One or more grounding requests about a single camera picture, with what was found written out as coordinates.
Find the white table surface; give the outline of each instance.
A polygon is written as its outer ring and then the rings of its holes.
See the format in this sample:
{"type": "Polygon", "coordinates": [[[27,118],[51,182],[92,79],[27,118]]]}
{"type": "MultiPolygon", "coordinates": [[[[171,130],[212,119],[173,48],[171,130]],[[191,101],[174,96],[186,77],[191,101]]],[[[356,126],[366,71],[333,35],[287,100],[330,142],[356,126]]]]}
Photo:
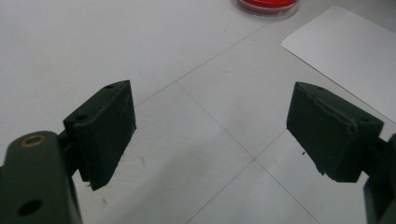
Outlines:
{"type": "Polygon", "coordinates": [[[110,183],[74,176],[84,223],[364,223],[362,186],[318,173],[286,116],[295,81],[396,124],[280,46],[331,6],[396,32],[391,0],[304,0],[258,19],[229,0],[1,1],[0,164],[14,139],[59,133],[130,79],[137,127],[110,183]]]}

